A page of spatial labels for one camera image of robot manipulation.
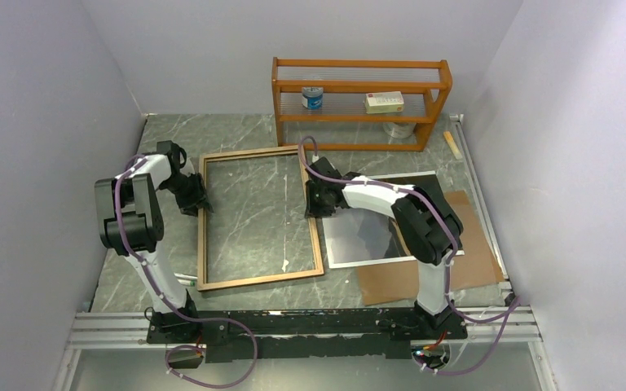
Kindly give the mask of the landscape photo print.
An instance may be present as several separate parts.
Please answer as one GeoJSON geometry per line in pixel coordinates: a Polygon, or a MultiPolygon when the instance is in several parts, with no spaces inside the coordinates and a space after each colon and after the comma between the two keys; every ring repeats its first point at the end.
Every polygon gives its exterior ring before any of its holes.
{"type": "MultiPolygon", "coordinates": [[[[413,183],[424,186],[438,180],[419,177],[413,183]]],[[[365,209],[339,209],[331,217],[316,218],[323,223],[325,247],[332,268],[371,266],[415,260],[397,231],[395,222],[365,209]]]]}

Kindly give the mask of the black wooden picture frame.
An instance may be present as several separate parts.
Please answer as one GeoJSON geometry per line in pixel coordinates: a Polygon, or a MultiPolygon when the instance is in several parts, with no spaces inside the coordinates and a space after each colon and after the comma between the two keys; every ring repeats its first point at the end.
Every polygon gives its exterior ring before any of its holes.
{"type": "Polygon", "coordinates": [[[198,169],[214,205],[197,218],[199,292],[324,275],[296,147],[204,154],[198,169]]]}

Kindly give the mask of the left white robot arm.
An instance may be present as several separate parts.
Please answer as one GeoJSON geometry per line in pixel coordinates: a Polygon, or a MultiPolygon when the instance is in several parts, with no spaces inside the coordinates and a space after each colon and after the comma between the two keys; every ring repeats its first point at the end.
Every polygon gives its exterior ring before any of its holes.
{"type": "Polygon", "coordinates": [[[170,192],[183,215],[211,211],[203,177],[183,172],[187,162],[186,151],[177,143],[160,141],[154,152],[134,156],[121,174],[94,185],[103,246],[128,261],[145,284],[152,298],[150,328],[170,332],[181,342],[199,335],[201,321],[161,245],[165,225],[157,192],[170,192]]]}

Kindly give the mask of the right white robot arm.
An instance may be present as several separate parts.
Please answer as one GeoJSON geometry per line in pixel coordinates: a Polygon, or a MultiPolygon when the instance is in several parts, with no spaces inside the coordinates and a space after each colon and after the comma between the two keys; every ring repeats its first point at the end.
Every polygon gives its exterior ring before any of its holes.
{"type": "Polygon", "coordinates": [[[461,220],[439,184],[393,184],[358,173],[341,175],[326,158],[311,165],[305,156],[299,160],[309,175],[306,217],[331,217],[339,209],[365,209],[395,222],[409,254],[417,260],[416,328],[424,337],[438,336],[453,316],[448,267],[463,232],[461,220]]]}

